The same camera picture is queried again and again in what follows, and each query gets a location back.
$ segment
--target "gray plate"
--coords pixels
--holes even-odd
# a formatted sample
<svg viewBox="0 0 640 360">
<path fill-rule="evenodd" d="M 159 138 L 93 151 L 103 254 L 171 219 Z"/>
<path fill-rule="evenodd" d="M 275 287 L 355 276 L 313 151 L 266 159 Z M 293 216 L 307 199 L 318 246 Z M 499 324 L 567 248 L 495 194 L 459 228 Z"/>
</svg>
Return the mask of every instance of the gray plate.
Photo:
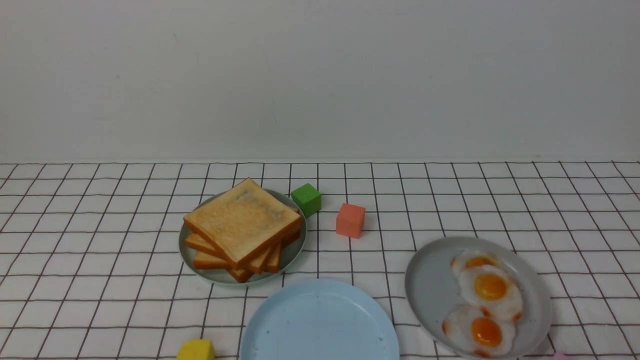
<svg viewBox="0 0 640 360">
<path fill-rule="evenodd" d="M 524 301 L 524 314 L 516 323 L 511 351 L 494 359 L 514 359 L 534 350 L 551 326 L 551 301 L 545 283 L 524 260 L 492 242 L 477 238 L 443 238 L 418 250 L 409 262 L 404 287 L 409 305 L 418 321 L 434 340 L 467 359 L 482 359 L 451 343 L 442 332 L 442 322 L 451 311 L 466 304 L 453 273 L 454 256 L 468 249 L 495 254 L 518 279 Z"/>
<path fill-rule="evenodd" d="M 285 195 L 282 195 L 281 193 L 275 192 L 273 190 L 268 190 L 268 189 L 265 189 L 265 190 L 267 190 L 267 192 L 269 192 L 271 195 L 273 195 L 273 197 L 278 199 L 278 201 L 282 202 L 283 204 L 291 206 L 292 208 L 300 209 L 300 207 L 295 202 L 293 202 L 293 200 L 286 197 Z M 203 206 L 204 204 L 207 204 L 213 199 L 219 197 L 220 195 L 222 195 L 222 193 L 219 193 L 216 196 L 211 197 L 210 199 L 207 199 L 206 201 L 198 205 L 198 208 L 200 206 Z M 196 250 L 193 250 L 192 248 L 188 247 L 184 243 L 184 240 L 190 234 L 191 234 L 191 230 L 189 230 L 183 224 L 182 229 L 180 230 L 179 247 L 180 247 L 180 255 L 182 255 L 182 260 L 184 260 L 184 263 L 194 273 L 196 273 L 206 281 L 213 282 L 215 284 L 225 285 L 225 286 L 243 287 L 243 286 L 249 286 L 249 285 L 262 284 L 274 277 L 278 277 L 278 275 L 282 274 L 285 270 L 287 270 L 287 268 L 292 263 L 294 263 L 294 260 L 298 257 L 298 254 L 300 254 L 300 252 L 302 251 L 302 248 L 305 245 L 305 241 L 307 240 L 307 219 L 304 217 L 304 215 L 302 215 L 302 224 L 300 225 L 300 239 L 296 240 L 294 243 L 287 246 L 282 251 L 282 258 L 280 259 L 280 271 L 277 274 L 272 274 L 267 272 L 264 272 L 260 275 L 254 274 L 253 276 L 251 276 L 251 278 L 249 278 L 249 280 L 247 280 L 247 282 L 244 282 L 244 283 L 237 282 L 231 275 L 229 275 L 229 273 L 226 270 L 197 270 L 195 267 L 193 267 L 193 258 L 196 255 Z"/>
</svg>

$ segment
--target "food plate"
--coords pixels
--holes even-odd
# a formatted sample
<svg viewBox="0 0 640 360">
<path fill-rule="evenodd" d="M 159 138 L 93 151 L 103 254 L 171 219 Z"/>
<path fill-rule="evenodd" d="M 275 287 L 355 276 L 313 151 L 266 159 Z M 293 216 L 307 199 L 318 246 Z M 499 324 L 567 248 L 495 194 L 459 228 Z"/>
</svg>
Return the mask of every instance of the food plate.
<svg viewBox="0 0 640 360">
<path fill-rule="evenodd" d="M 328 279 L 274 294 L 255 312 L 240 360 L 398 360 L 391 321 L 364 291 Z"/>
<path fill-rule="evenodd" d="M 290 198 L 282 195 L 281 193 L 275 192 L 273 190 L 265 189 L 269 192 L 273 197 L 278 199 L 278 201 L 282 202 L 285 205 L 297 208 L 300 210 L 300 214 L 302 214 L 302 209 Z M 207 199 L 200 205 L 203 206 L 213 199 L 219 197 L 223 193 L 219 193 L 210 199 Z M 272 274 L 269 272 L 263 272 L 262 274 L 254 274 L 247 280 L 247 282 L 237 282 L 226 270 L 198 270 L 193 266 L 193 258 L 196 255 L 196 250 L 188 247 L 185 243 L 185 239 L 191 235 L 191 230 L 187 228 L 184 224 L 182 225 L 182 229 L 180 229 L 179 236 L 179 247 L 180 247 L 180 255 L 182 255 L 182 260 L 184 263 L 192 269 L 194 273 L 199 275 L 201 278 L 206 281 L 213 282 L 215 284 L 225 285 L 225 286 L 238 286 L 244 287 L 249 285 L 261 284 L 263 282 L 269 281 L 270 279 L 277 277 L 287 270 L 287 268 L 294 263 L 294 260 L 298 257 L 298 254 L 302 252 L 302 248 L 304 247 L 305 241 L 307 240 L 307 219 L 302 216 L 302 223 L 300 224 L 300 239 L 294 241 L 291 245 L 287 246 L 282 250 L 282 257 L 280 258 L 280 271 L 277 274 Z"/>
<path fill-rule="evenodd" d="M 453 344 L 442 331 L 442 322 L 451 311 L 466 302 L 451 261 L 464 250 L 491 252 L 518 279 L 524 301 L 524 313 L 516 323 L 516 338 L 511 351 L 494 359 L 514 359 L 534 350 L 547 336 L 551 326 L 551 301 L 545 283 L 524 260 L 513 252 L 478 238 L 443 238 L 427 244 L 413 255 L 406 269 L 404 287 L 409 305 L 418 321 L 434 340 L 467 359 L 482 359 Z"/>
</svg>

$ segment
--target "white wall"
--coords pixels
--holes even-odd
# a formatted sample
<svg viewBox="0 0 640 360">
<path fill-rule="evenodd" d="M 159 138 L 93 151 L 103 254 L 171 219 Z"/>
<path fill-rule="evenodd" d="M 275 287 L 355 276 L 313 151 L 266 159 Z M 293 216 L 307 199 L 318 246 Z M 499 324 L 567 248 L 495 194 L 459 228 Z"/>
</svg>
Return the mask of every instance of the white wall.
<svg viewBox="0 0 640 360">
<path fill-rule="evenodd" d="M 639 19 L 639 0 L 1 0 L 0 160 L 640 156 Z"/>
</svg>

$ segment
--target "table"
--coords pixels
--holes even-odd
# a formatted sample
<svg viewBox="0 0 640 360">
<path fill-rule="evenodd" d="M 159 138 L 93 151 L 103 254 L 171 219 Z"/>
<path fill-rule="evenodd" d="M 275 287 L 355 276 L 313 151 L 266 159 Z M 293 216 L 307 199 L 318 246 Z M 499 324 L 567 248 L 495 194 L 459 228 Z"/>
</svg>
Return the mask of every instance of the table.
<svg viewBox="0 0 640 360">
<path fill-rule="evenodd" d="M 182 217 L 246 177 L 323 210 L 299 262 L 247 289 L 182 264 Z M 403 359 L 456 357 L 419 327 L 405 267 L 443 236 L 495 241 L 548 284 L 555 316 L 531 357 L 640 354 L 640 163 L 50 163 L 0 165 L 0 358 L 171 359 L 211 339 L 235 359 L 243 328 L 283 286 L 331 278 L 371 295 Z M 343 202 L 367 208 L 360 239 L 335 234 Z"/>
</svg>

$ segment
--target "plate rim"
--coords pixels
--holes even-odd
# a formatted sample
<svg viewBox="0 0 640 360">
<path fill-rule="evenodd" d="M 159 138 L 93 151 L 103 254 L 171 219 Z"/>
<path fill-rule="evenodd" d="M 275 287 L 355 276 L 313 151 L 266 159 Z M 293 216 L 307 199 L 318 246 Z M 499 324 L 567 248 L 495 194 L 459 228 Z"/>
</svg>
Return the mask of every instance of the plate rim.
<svg viewBox="0 0 640 360">
<path fill-rule="evenodd" d="M 379 311 L 379 316 L 377 316 L 376 319 L 376 323 L 378 324 L 378 326 L 384 325 L 385 327 L 387 327 L 390 330 L 390 333 L 392 333 L 393 336 L 393 348 L 391 349 L 391 351 L 393 351 L 394 354 L 397 353 L 397 357 L 393 357 L 392 359 L 389 360 L 399 360 L 400 359 L 400 344 L 399 344 L 399 340 L 397 337 L 397 332 L 396 332 L 396 328 L 393 324 L 393 322 L 391 321 L 391 319 L 389 318 L 389 315 L 387 314 L 387 312 L 380 306 L 380 304 L 371 297 L 371 295 L 369 295 L 368 293 L 366 293 L 364 290 L 353 286 L 351 284 L 348 284 L 346 282 L 342 282 L 342 281 L 338 281 L 338 280 L 334 280 L 334 279 L 309 279 L 309 280 L 305 280 L 305 281 L 301 281 L 298 282 L 296 284 L 293 285 L 289 285 L 289 286 L 285 286 L 283 288 L 281 288 L 280 290 L 278 290 L 276 293 L 272 294 L 271 296 L 269 296 L 269 298 L 267 300 L 265 300 L 259 307 L 258 309 L 256 309 L 256 311 L 253 313 L 253 316 L 251 317 L 251 320 L 249 320 L 249 323 L 246 325 L 246 327 L 244 328 L 244 334 L 242 335 L 242 338 L 240 340 L 240 351 L 238 354 L 238 360 L 247 360 L 246 356 L 243 356 L 244 352 L 246 350 L 244 350 L 245 346 L 245 339 L 246 339 L 246 334 L 248 333 L 249 329 L 251 329 L 252 327 L 255 327 L 256 324 L 255 322 L 257 321 L 257 315 L 260 314 L 261 311 L 265 311 L 264 309 L 267 308 L 270 304 L 272 303 L 276 303 L 278 301 L 283 301 L 282 297 L 286 297 L 288 295 L 288 293 L 295 291 L 296 289 L 300 288 L 300 287 L 304 287 L 304 286 L 313 286 L 314 284 L 316 284 L 316 286 L 321 286 L 322 284 L 329 284 L 330 286 L 338 286 L 338 287 L 343 287 L 344 289 L 348 289 L 349 291 L 355 291 L 356 293 L 361 293 L 362 295 L 364 295 L 364 297 L 367 299 L 367 302 L 371 304 L 371 306 L 376 310 Z M 351 300 L 353 300 L 353 298 L 349 295 L 345 295 L 344 293 L 338 293 L 340 296 L 343 297 L 347 297 Z"/>
<path fill-rule="evenodd" d="M 404 293 L 406 295 L 407 301 L 409 302 L 409 307 L 411 308 L 411 311 L 413 312 L 413 315 L 415 316 L 416 320 L 418 320 L 418 322 L 420 323 L 420 328 L 422 328 L 424 330 L 424 332 L 427 333 L 427 335 L 433 340 L 436 341 L 438 344 L 440 344 L 441 346 L 443 346 L 444 348 L 446 348 L 447 350 L 450 350 L 452 352 L 454 352 L 455 354 L 458 354 L 459 356 L 465 358 L 465 359 L 473 359 L 473 360 L 486 360 L 483 357 L 478 357 L 475 356 L 474 354 L 469 354 L 467 352 L 455 349 L 450 347 L 449 345 L 442 343 L 440 340 L 438 340 L 436 338 L 436 336 L 431 333 L 431 331 L 429 331 L 429 329 L 427 329 L 427 327 L 422 323 L 421 319 L 416 315 L 416 304 L 415 304 L 415 300 L 409 296 L 408 294 L 408 288 L 409 288 L 409 282 L 410 282 L 410 276 L 407 276 L 409 269 L 412 267 L 415 267 L 416 263 L 419 261 L 419 258 L 421 258 L 421 254 L 423 252 L 427 252 L 428 249 L 430 247 L 436 246 L 439 243 L 445 242 L 445 241 L 451 241 L 451 240 L 471 240 L 471 241 L 476 241 L 480 244 L 480 246 L 478 246 L 476 249 L 481 249 L 483 247 L 489 247 L 489 248 L 495 248 L 495 249 L 502 249 L 503 251 L 509 252 L 512 255 L 514 255 L 517 259 L 518 262 L 525 268 L 528 268 L 528 270 L 530 270 L 535 276 L 532 279 L 534 282 L 537 282 L 540 286 L 538 286 L 539 290 L 541 290 L 542 293 L 537 294 L 536 297 L 540 298 L 542 300 L 542 302 L 545 303 L 545 307 L 548 309 L 547 311 L 547 315 L 544 316 L 544 319 L 542 319 L 544 321 L 542 327 L 545 329 L 545 331 L 543 332 L 543 334 L 540 334 L 539 337 L 539 341 L 534 341 L 532 343 L 532 345 L 529 348 L 526 348 L 522 354 L 517 354 L 515 356 L 499 356 L 499 357 L 493 357 L 493 360 L 509 360 L 509 359 L 514 359 L 516 357 L 522 357 L 524 355 L 527 355 L 528 353 L 530 353 L 532 350 L 534 350 L 536 347 L 538 347 L 543 341 L 544 339 L 547 337 L 547 334 L 549 333 L 549 330 L 551 329 L 551 322 L 552 322 L 552 304 L 551 304 L 551 298 L 550 298 L 550 292 L 547 288 L 547 285 L 545 284 L 545 282 L 542 280 L 542 278 L 540 277 L 540 275 L 538 274 L 538 272 L 530 265 L 528 264 L 524 259 L 520 258 L 518 256 L 518 254 L 516 254 L 515 252 L 513 252 L 512 250 L 509 250 L 501 245 L 498 245 L 494 242 L 491 242 L 489 240 L 485 240 L 482 238 L 475 238 L 473 236 L 450 236 L 450 237 L 443 237 L 443 238 L 439 238 L 437 240 L 431 241 L 427 244 L 425 244 L 424 246 L 422 246 L 421 248 L 419 248 L 411 257 L 411 260 L 409 260 L 409 263 L 407 264 L 406 270 L 404 271 L 405 277 L 404 277 Z"/>
<path fill-rule="evenodd" d="M 269 188 L 263 188 L 265 189 L 268 193 L 270 193 L 273 197 L 275 197 L 276 199 L 278 197 L 284 197 L 286 199 L 289 199 L 291 201 L 292 204 L 294 204 L 300 211 L 300 217 L 302 218 L 302 222 L 305 225 L 305 231 L 304 233 L 301 233 L 300 236 L 302 237 L 302 244 L 300 246 L 300 249 L 298 250 L 298 253 L 293 257 L 293 259 L 291 259 L 291 261 L 286 264 L 283 268 L 281 268 L 277 273 L 275 274 L 271 274 L 269 276 L 263 277 L 261 279 L 257 279 L 254 281 L 246 281 L 246 282 L 222 282 L 222 281 L 216 281 L 216 280 L 212 280 L 209 279 L 201 274 L 199 274 L 196 269 L 193 267 L 193 264 L 190 263 L 187 260 L 186 254 L 183 251 L 183 246 L 182 243 L 184 243 L 184 240 L 192 233 L 191 230 L 186 227 L 184 225 L 184 223 L 182 223 L 182 226 L 180 227 L 180 231 L 178 232 L 178 251 L 180 252 L 180 256 L 182 257 L 182 262 L 187 265 L 187 267 L 189 269 L 191 269 L 191 271 L 201 280 L 209 283 L 209 284 L 215 284 L 215 285 L 219 285 L 219 286 L 225 286 L 228 288 L 245 288 L 245 287 L 249 287 L 249 286 L 256 286 L 256 285 L 260 285 L 260 284 L 264 284 L 265 282 L 271 281 L 273 280 L 275 277 L 278 277 L 279 275 L 282 275 L 293 263 L 295 263 L 298 258 L 300 257 L 300 254 L 302 253 L 302 250 L 305 248 L 305 244 L 307 243 L 307 235 L 308 235 L 308 222 L 307 222 L 307 218 L 303 215 L 302 209 L 300 208 L 300 206 L 293 201 L 292 198 L 277 192 L 275 190 L 269 189 Z M 213 195 L 212 197 L 209 197 L 208 199 L 202 201 L 201 203 L 198 204 L 198 206 L 196 206 L 195 209 L 198 209 L 204 205 L 206 205 L 207 203 L 209 203 L 210 201 L 214 200 L 215 198 L 219 197 L 220 195 L 223 195 L 226 192 L 221 192 L 221 193 L 217 193 L 216 195 Z"/>
</svg>

